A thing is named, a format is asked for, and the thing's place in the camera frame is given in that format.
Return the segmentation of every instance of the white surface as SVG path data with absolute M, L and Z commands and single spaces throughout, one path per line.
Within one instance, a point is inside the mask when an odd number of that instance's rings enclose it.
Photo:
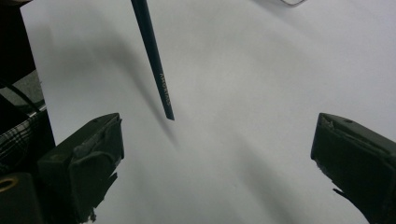
M 396 2 L 155 0 L 176 121 L 128 0 L 22 9 L 56 142 L 120 112 L 97 223 L 367 223 L 310 160 L 319 112 L 396 140 Z

